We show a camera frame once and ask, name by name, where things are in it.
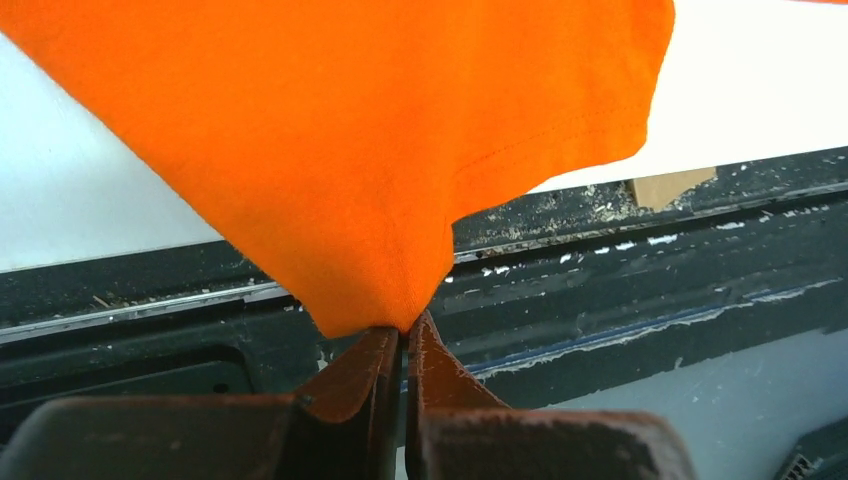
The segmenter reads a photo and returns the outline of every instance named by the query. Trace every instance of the orange t-shirt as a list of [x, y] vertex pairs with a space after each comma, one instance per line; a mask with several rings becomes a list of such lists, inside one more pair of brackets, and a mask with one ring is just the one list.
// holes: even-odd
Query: orange t-shirt
[[0, 2], [330, 337], [407, 330], [457, 219], [633, 155], [673, 21], [671, 0]]

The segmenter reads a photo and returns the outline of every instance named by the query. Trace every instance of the peeling paint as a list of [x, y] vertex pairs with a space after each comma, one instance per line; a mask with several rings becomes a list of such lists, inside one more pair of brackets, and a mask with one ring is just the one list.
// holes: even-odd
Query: peeling paint
[[600, 338], [595, 339], [586, 339], [583, 343], [569, 342], [569, 344], [564, 345], [563, 348], [547, 351], [544, 353], [537, 354], [535, 356], [527, 356], [523, 355], [515, 355], [513, 359], [509, 357], [505, 358], [504, 361], [498, 365], [493, 365], [486, 368], [475, 369], [473, 365], [469, 365], [469, 370], [474, 373], [474, 376], [481, 380], [485, 381], [488, 378], [492, 378], [499, 373], [504, 372], [518, 372], [521, 370], [525, 370], [528, 368], [532, 368], [536, 365], [549, 363], [555, 361], [568, 353], [574, 351], [590, 351], [598, 348], [604, 348], [612, 345], [623, 345], [633, 340], [637, 340], [646, 335], [650, 335], [651, 333], [656, 333], [663, 331], [667, 328], [673, 326], [690, 326], [695, 323], [706, 322], [709, 320], [714, 320], [724, 314], [727, 311], [738, 309], [738, 308], [748, 308], [752, 307], [757, 303], [767, 303], [767, 302], [776, 302], [785, 299], [795, 298], [809, 290], [821, 288], [826, 285], [830, 285], [833, 283], [843, 281], [842, 277], [833, 278], [830, 280], [825, 280], [822, 282], [817, 282], [809, 285], [804, 285], [801, 287], [784, 290], [781, 292], [775, 292], [771, 294], [761, 295], [759, 297], [750, 296], [746, 297], [747, 301], [743, 301], [736, 304], [730, 305], [722, 305], [720, 307], [711, 308], [708, 310], [699, 310], [693, 311], [688, 315], [681, 315], [677, 318], [669, 321], [658, 321], [655, 325], [643, 328], [641, 330], [635, 332], [627, 332], [619, 335], [602, 334], [598, 335]]
[[716, 225], [716, 228], [719, 230], [733, 230], [734, 228], [742, 228], [744, 226], [744, 222], [730, 222], [722, 225]]
[[324, 370], [324, 368], [326, 368], [327, 365], [330, 364], [330, 362], [327, 361], [328, 360], [327, 356], [324, 354], [323, 350], [318, 352], [318, 353], [319, 353], [318, 361], [315, 362], [315, 363], [317, 364], [318, 371], [320, 372], [321, 370]]
[[662, 237], [649, 237], [648, 243], [651, 245], [659, 245], [661, 243], [671, 243], [677, 240], [677, 234], [663, 235]]

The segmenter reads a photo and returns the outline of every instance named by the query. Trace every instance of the scratched black surface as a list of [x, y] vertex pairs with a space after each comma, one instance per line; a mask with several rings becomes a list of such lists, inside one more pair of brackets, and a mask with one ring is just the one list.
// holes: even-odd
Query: scratched black surface
[[[840, 191], [846, 158], [843, 147], [719, 167], [715, 180], [662, 212], [636, 208], [620, 182], [527, 195], [458, 222], [455, 250], [485, 258]], [[223, 241], [10, 272], [0, 274], [0, 328], [103, 310], [100, 301], [144, 304], [251, 280], [269, 281]]]
[[[695, 363], [803, 331], [844, 329], [848, 162], [833, 152], [816, 155], [720, 169], [717, 184], [729, 175], [736, 185], [733, 179], [755, 168], [785, 180], [753, 182], [772, 196], [741, 208], [706, 196], [709, 207], [699, 211], [710, 215], [675, 208], [657, 214], [665, 221], [646, 224], [640, 216], [641, 228], [602, 229], [458, 264], [431, 304], [442, 337], [497, 395], [533, 408], [673, 369], [677, 358]], [[174, 257], [76, 270], [70, 291], [127, 273], [127, 265], [150, 269], [147, 281], [160, 287], [171, 284], [151, 279], [176, 278], [173, 285], [184, 282], [184, 289], [259, 281], [221, 244], [166, 254]], [[181, 271], [181, 255], [201, 267], [196, 275]], [[66, 284], [54, 274], [39, 281], [61, 293]], [[128, 295], [150, 295], [143, 280], [110, 281]], [[28, 301], [37, 302], [35, 295]], [[289, 391], [353, 341], [322, 339], [293, 306], [286, 298], [232, 302], [0, 345], [0, 443], [34, 406], [71, 392]], [[648, 328], [655, 332], [615, 341]]]

